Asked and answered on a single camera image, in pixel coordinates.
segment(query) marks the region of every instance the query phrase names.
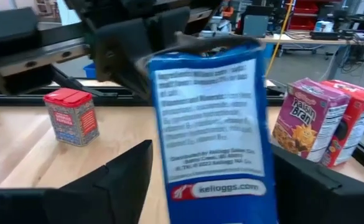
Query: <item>red lid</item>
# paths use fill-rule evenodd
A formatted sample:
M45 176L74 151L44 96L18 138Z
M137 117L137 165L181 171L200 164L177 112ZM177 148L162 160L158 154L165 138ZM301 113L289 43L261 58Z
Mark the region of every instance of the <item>red lid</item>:
M69 88L61 88L44 96L45 102L66 107L80 106L91 99L91 93Z

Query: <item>workbench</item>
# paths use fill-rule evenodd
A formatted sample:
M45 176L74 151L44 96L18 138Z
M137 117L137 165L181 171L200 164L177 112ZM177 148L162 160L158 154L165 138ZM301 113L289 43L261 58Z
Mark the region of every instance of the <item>workbench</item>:
M308 32L301 32L302 35L310 37ZM276 44L279 41L279 35L269 35L265 38L260 39L264 43ZM280 44L317 44L317 45L338 45L338 50L335 53L335 57L330 61L330 68L328 69L328 74L324 75L325 80L340 79L340 64L344 61L345 55L348 53L351 45L355 45L353 40L312 40L310 38L305 39L292 39L286 35L282 35Z
M268 108L270 130L279 110ZM97 107L96 115L100 136L76 147L55 139L46 108L0 107L0 188L61 187L152 139L151 182L140 223L168 224L154 108ZM364 167L353 158L334 169L364 182Z

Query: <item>yellow cable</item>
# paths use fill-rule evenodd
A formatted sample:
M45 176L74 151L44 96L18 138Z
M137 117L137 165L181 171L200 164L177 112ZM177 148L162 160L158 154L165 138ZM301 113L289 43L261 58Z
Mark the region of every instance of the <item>yellow cable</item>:
M287 14L286 14L286 17L284 18L284 22L283 22L282 27L281 27L280 37L279 37L279 40L277 41L276 48L274 49L273 56L271 57L268 69L266 70L265 77L268 77L268 74L269 74L270 69L271 69L271 67L273 65L273 62L274 62L274 58L276 57L277 50L278 50L278 48L280 46L280 41L281 41L282 34L284 33L284 29L286 28L286 24L287 24L287 21L288 21L288 18L289 18L289 14L291 13L291 8L292 8L293 1L294 0L289 1Z

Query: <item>nutrition label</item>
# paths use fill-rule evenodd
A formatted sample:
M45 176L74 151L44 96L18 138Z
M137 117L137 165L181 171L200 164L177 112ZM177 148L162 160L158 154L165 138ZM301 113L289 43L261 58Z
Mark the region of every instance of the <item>nutrition label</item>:
M307 159L314 162L319 162L321 160L327 146L331 141L332 135L337 129L339 122L341 122L342 116L345 113L347 106L348 105L335 106L328 109L323 125L317 134L316 141L311 152L307 156Z
M342 162L347 161L351 156L354 150L357 147L357 144L362 139L364 134L364 112L360 115L360 118L356 121L352 130L350 131L349 137L343 146L342 151L340 152L335 165L340 164Z
M156 73L159 134L169 182L225 174L263 176L255 59Z

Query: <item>red cereal box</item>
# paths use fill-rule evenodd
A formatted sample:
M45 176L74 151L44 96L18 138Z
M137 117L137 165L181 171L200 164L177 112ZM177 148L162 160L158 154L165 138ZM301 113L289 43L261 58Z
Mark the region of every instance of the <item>red cereal box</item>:
M339 80L327 80L321 84L341 90L351 97L321 160L323 165L332 167L349 160L364 135L364 88Z
M44 96L59 141L85 146L99 135L92 95L61 88Z

